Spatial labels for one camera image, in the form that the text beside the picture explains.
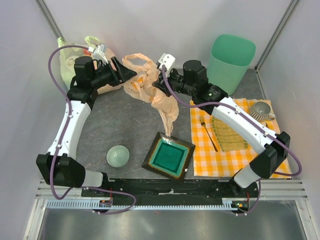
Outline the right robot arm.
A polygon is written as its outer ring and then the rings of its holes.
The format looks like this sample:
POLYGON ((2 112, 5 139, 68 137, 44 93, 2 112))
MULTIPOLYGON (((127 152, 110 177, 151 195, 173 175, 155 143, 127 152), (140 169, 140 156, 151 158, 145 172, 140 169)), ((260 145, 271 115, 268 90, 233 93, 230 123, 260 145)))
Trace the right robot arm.
POLYGON ((166 96, 176 93, 190 96, 193 107, 223 121, 256 152, 256 157, 232 177, 229 191, 235 197, 242 196, 247 187, 260 179, 268 179, 288 156, 290 136, 280 134, 262 125, 242 110, 229 95, 217 85, 209 83, 207 69, 199 60, 188 60, 183 64, 183 73, 173 67, 175 58, 165 54, 158 60, 161 71, 153 86, 166 96))

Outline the green trash bin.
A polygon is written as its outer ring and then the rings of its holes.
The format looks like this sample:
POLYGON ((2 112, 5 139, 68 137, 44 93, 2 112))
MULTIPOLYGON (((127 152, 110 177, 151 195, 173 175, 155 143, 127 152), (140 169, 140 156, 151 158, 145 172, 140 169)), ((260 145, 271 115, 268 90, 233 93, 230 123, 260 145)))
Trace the green trash bin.
POLYGON ((232 95, 256 54, 254 42, 230 34, 216 38, 210 50, 207 77, 211 84, 232 95))

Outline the orange plastic trash bag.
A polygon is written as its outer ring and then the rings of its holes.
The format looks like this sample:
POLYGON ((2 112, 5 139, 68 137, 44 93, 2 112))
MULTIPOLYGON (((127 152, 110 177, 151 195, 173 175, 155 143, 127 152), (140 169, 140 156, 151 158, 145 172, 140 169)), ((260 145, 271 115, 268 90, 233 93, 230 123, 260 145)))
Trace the orange plastic trash bag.
POLYGON ((123 84, 124 91, 131 97, 151 104, 159 112, 165 134, 169 137, 174 129, 173 123, 179 115, 178 102, 173 96, 165 96, 153 87, 160 71, 149 57, 142 53, 126 55, 122 64, 137 73, 137 76, 123 84))

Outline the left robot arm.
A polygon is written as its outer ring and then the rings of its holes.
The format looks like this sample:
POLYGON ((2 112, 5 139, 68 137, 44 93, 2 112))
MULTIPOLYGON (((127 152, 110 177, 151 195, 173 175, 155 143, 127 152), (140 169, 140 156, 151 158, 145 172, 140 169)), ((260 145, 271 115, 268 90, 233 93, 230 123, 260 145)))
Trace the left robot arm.
POLYGON ((110 63, 81 56, 74 62, 75 76, 67 92, 62 123, 46 154, 36 158, 36 165, 45 182, 69 188, 92 187, 99 197, 106 196, 110 185, 107 174, 85 169, 76 161, 77 146, 84 124, 105 85, 119 86, 137 73, 122 65, 116 57, 110 63))

